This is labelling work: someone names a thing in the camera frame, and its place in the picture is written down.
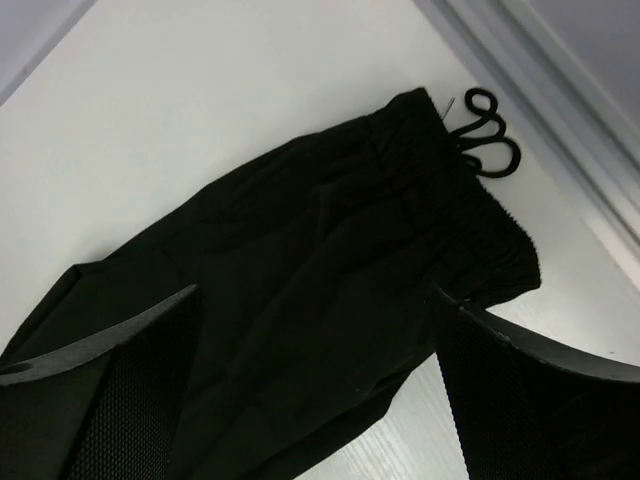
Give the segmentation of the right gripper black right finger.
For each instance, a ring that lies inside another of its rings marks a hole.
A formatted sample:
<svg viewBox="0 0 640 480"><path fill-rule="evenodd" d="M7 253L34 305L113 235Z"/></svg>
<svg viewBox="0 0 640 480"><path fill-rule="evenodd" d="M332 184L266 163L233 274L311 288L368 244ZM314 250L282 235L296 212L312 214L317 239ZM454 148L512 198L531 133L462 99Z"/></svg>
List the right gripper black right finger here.
<svg viewBox="0 0 640 480"><path fill-rule="evenodd" d="M639 369L434 287L435 350L472 479L636 479Z"/></svg>

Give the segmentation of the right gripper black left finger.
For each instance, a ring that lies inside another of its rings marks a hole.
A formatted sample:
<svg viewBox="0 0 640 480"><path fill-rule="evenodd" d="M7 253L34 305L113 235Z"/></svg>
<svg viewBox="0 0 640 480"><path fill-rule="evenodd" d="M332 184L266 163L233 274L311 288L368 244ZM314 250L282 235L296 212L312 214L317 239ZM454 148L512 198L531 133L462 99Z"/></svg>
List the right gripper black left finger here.
<svg viewBox="0 0 640 480"><path fill-rule="evenodd" d="M2 478L164 478L202 324L190 285L114 326L2 365Z"/></svg>

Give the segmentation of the black trousers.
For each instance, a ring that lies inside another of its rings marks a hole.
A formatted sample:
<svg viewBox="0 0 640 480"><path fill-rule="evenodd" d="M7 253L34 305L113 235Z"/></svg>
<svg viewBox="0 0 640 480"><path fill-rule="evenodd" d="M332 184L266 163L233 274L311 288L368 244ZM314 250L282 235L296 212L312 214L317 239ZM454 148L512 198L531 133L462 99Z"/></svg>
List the black trousers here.
<svg viewBox="0 0 640 480"><path fill-rule="evenodd" d="M167 475L292 479L377 422L433 353L433 287L490 307L540 283L531 239L415 89L263 154L70 267L3 356L197 285L204 325Z"/></svg>

